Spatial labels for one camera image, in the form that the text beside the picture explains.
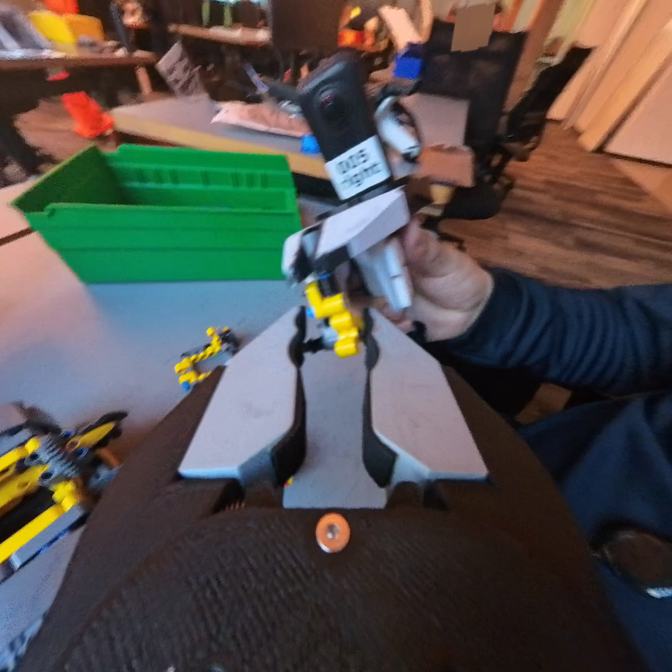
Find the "person's dark clothing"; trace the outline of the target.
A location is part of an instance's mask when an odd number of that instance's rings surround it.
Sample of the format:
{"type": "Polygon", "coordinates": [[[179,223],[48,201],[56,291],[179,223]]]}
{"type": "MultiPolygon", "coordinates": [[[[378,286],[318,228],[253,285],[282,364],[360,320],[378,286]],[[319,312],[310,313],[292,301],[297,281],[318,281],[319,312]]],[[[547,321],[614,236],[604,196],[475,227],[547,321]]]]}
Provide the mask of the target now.
{"type": "MultiPolygon", "coordinates": [[[[671,539],[671,393],[594,402],[519,428],[589,543],[629,526],[671,539]]],[[[671,598],[655,599],[593,563],[650,671],[671,670],[671,598]]]]}

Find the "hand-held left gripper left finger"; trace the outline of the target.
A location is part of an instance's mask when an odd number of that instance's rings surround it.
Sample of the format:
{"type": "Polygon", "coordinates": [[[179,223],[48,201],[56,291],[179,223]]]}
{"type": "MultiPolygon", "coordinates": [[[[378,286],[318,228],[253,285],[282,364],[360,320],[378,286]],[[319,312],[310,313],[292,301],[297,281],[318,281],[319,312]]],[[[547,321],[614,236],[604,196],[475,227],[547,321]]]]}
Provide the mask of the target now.
{"type": "Polygon", "coordinates": [[[225,367],[177,469],[184,479],[282,487],[306,454],[305,309],[290,309],[225,367]]]}

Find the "person's right forearm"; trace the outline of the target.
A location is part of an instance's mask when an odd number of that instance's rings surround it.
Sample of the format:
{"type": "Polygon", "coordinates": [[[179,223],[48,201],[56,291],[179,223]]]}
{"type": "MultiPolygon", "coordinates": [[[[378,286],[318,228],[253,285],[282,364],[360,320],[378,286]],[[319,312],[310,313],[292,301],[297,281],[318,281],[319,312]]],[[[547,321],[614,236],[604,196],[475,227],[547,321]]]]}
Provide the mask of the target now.
{"type": "Polygon", "coordinates": [[[671,285],[608,290],[551,286],[486,273],[489,295],[470,311],[419,297],[426,337],[474,365],[519,369],[545,382],[610,397],[671,396],[671,285]]]}

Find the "yellow black brick assembly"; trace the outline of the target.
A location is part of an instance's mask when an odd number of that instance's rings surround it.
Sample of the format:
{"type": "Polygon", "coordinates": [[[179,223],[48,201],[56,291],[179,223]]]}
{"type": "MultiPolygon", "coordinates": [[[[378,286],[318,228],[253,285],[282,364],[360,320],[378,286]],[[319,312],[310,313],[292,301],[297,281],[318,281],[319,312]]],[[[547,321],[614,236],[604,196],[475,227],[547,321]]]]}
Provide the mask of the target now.
{"type": "Polygon", "coordinates": [[[195,349],[183,352],[174,365],[174,372],[181,389],[190,392],[193,387],[206,379],[211,370],[206,364],[218,357],[233,357],[241,347],[237,334],[229,327],[209,327],[206,330],[206,343],[195,349]]]}

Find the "orange cone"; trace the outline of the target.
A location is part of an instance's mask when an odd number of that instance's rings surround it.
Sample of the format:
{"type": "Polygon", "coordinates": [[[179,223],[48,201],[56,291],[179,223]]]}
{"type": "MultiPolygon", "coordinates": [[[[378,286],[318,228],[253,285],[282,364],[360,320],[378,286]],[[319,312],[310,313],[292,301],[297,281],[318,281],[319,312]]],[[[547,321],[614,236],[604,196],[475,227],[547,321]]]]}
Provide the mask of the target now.
{"type": "Polygon", "coordinates": [[[75,134],[81,138],[92,140],[112,132],[113,117],[86,92],[63,94],[61,101],[74,122],[75,134]]]}

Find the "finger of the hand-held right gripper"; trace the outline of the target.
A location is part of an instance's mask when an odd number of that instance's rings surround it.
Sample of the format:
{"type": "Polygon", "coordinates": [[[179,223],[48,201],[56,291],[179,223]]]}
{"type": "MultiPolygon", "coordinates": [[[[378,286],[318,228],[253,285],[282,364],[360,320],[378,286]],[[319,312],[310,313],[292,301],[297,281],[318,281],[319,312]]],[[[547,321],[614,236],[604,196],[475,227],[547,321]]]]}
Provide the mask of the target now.
{"type": "Polygon", "coordinates": [[[296,288],[318,280],[315,263],[321,230],[301,230],[285,239],[282,247],[282,273],[289,286],[296,288]]]}
{"type": "Polygon", "coordinates": [[[404,189],[392,189],[329,214],[319,221],[316,263],[342,251],[356,257],[403,228],[411,219],[404,189]]]}

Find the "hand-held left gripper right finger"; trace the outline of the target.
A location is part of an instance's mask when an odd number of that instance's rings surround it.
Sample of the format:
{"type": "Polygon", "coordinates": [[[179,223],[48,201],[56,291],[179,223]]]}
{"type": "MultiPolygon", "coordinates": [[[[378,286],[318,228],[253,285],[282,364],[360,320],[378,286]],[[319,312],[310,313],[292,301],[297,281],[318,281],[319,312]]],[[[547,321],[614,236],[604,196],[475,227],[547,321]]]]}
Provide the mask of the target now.
{"type": "Polygon", "coordinates": [[[441,365],[377,310],[365,316],[363,462],[380,488],[487,480],[441,365]]]}

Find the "yellow brick beam with pins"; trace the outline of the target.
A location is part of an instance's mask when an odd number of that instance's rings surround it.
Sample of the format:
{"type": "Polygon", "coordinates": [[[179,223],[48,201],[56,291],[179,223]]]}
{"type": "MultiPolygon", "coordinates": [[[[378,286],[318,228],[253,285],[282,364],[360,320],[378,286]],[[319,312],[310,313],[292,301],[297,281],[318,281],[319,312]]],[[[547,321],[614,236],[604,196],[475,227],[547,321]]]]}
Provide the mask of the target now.
{"type": "Polygon", "coordinates": [[[353,310],[344,293],[323,295],[318,281],[307,283],[304,291],[307,299],[307,316],[318,321],[320,336],[307,342],[312,351],[332,350],[337,357],[346,358],[359,353],[364,332],[364,318],[353,310]]]}

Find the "long wooden table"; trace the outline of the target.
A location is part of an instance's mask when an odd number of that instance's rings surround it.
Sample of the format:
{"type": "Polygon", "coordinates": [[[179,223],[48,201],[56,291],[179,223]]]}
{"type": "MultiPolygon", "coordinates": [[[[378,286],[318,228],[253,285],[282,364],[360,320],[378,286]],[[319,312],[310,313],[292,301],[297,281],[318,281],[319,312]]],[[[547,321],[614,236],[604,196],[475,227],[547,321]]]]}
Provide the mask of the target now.
{"type": "Polygon", "coordinates": [[[43,99],[83,91],[110,109],[119,105],[123,92],[154,93],[159,87],[155,63],[156,56],[149,52],[2,58],[1,103],[25,112],[43,99]]]}

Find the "printed paper sheet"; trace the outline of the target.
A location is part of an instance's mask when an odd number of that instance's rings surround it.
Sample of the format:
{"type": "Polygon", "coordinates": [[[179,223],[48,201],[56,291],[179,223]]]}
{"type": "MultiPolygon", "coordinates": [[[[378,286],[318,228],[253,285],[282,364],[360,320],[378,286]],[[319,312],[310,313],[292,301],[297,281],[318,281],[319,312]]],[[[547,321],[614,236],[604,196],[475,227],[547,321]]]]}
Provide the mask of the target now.
{"type": "Polygon", "coordinates": [[[234,126],[295,139],[313,134],[301,115],[288,113],[281,107],[268,103],[221,102],[218,111],[212,117],[211,124],[234,126]]]}

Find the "small blue bin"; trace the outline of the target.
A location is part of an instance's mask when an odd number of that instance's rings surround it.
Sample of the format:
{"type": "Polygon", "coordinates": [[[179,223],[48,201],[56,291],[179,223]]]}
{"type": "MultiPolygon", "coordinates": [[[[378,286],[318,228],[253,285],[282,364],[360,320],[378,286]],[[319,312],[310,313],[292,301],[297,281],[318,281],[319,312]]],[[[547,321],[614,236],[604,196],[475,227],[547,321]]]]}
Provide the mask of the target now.
{"type": "Polygon", "coordinates": [[[424,43],[408,43],[394,55],[392,76],[395,79],[418,79],[423,68],[424,55],[424,43]]]}

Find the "yellow plastic bin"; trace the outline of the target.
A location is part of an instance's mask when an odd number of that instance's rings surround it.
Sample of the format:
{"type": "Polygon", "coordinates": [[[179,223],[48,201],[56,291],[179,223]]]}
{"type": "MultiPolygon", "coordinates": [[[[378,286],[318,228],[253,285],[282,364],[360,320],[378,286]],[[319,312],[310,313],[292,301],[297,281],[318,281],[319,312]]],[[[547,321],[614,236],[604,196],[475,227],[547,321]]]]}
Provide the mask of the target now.
{"type": "Polygon", "coordinates": [[[57,14],[46,10],[29,12],[29,21],[48,41],[77,46],[84,42],[105,41],[104,27],[96,17],[79,13],[57,14]]]}

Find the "green plastic bin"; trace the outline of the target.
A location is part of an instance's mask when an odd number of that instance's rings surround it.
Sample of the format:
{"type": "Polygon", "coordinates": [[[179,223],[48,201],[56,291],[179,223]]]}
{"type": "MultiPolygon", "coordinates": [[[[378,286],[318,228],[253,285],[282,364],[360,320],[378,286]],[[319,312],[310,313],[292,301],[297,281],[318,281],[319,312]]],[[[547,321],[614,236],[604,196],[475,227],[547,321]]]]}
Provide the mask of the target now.
{"type": "Polygon", "coordinates": [[[12,206],[87,284],[281,280],[301,228],[282,155],[90,146],[12,206]]]}

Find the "person's right hand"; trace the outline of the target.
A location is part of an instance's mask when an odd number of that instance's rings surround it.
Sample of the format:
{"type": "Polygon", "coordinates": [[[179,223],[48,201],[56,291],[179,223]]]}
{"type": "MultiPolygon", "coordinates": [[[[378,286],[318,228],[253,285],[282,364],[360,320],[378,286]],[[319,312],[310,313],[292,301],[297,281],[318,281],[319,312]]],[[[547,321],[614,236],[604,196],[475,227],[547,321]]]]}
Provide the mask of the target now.
{"type": "Polygon", "coordinates": [[[483,312],[494,280],[467,253],[425,230],[424,222],[415,216],[399,236],[413,287],[410,307],[397,311],[381,304],[378,310],[406,333],[422,324],[428,343],[452,340],[483,312]]]}

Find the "yellow black brick toy robot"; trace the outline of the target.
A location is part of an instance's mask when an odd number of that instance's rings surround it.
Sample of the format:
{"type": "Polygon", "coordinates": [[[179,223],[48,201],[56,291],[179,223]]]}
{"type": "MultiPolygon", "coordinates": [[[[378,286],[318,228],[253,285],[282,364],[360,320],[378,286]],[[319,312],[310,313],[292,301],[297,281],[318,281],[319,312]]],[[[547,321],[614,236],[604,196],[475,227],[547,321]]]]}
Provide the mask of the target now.
{"type": "Polygon", "coordinates": [[[1,582],[81,525],[121,462],[125,411],[65,429],[36,407],[1,405],[1,582]]]}

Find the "black office chair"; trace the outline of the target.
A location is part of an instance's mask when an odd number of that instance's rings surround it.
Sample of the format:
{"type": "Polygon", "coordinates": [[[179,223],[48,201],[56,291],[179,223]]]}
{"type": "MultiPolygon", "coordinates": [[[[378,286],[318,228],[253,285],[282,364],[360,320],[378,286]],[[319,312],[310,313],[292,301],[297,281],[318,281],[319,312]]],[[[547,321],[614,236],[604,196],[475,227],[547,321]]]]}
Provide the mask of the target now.
{"type": "Polygon", "coordinates": [[[486,46],[452,52],[456,24],[434,19],[424,48],[422,93],[464,99],[468,102],[465,142],[475,157],[471,188],[457,188],[443,211],[431,216],[424,228],[464,249],[464,241],[440,230],[446,220],[492,218],[516,181],[505,169],[511,157],[503,148],[505,103],[527,40],[526,31],[491,32],[486,46]]]}

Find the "grey desk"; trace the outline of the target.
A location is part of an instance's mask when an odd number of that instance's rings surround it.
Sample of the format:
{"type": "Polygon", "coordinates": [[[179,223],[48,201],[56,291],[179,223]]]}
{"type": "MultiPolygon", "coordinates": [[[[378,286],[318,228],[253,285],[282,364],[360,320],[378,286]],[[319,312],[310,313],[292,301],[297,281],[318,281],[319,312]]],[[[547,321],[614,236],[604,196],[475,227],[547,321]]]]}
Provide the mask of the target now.
{"type": "Polygon", "coordinates": [[[175,475],[196,400],[172,382],[172,365],[196,332],[226,322],[255,336],[294,298],[279,281],[84,286],[30,233],[1,248],[1,401],[26,401],[59,421],[129,412],[120,485],[105,494],[19,671],[50,671],[95,605],[173,538],[216,512],[223,486],[175,475]]]}

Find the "white black device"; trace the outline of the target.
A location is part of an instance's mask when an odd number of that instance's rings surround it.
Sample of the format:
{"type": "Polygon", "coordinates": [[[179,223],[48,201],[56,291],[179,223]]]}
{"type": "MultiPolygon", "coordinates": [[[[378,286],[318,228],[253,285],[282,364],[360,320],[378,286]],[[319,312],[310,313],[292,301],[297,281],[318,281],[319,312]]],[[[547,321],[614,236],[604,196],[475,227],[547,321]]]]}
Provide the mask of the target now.
{"type": "Polygon", "coordinates": [[[399,96],[383,94],[374,112],[376,129],[382,142],[408,163],[416,163],[422,151],[415,118],[400,102],[399,96]]]}

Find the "printed sign card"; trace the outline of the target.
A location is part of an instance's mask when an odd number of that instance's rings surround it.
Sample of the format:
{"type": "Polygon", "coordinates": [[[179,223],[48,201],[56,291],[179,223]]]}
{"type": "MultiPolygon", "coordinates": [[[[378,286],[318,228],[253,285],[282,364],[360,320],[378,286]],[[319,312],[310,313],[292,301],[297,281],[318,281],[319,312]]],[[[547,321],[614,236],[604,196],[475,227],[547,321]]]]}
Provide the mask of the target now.
{"type": "Polygon", "coordinates": [[[181,41],[176,41],[156,62],[155,69],[173,95],[177,97],[206,96],[207,90],[181,41]]]}

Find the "dark partition panel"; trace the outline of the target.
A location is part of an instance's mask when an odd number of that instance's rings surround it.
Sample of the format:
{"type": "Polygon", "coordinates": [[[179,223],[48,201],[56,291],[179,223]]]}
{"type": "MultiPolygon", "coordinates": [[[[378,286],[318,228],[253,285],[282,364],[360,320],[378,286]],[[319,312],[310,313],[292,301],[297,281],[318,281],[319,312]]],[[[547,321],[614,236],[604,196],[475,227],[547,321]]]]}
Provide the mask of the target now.
{"type": "Polygon", "coordinates": [[[347,1],[268,1],[271,41],[281,53],[336,49],[347,1]]]}

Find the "grey wood-edged table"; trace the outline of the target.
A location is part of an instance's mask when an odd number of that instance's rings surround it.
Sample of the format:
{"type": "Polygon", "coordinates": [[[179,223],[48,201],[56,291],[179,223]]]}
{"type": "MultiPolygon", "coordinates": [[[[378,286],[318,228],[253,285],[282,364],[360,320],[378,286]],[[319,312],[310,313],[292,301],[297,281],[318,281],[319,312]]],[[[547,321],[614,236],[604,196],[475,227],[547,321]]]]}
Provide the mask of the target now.
{"type": "MultiPolygon", "coordinates": [[[[293,173],[328,180],[321,155],[302,151],[301,140],[269,132],[213,122],[214,102],[206,96],[170,97],[111,111],[119,133],[159,144],[225,153],[283,155],[293,173]]],[[[416,173],[448,186],[474,184],[473,153],[467,148],[425,149],[416,163],[386,148],[395,177],[416,173]]]]}

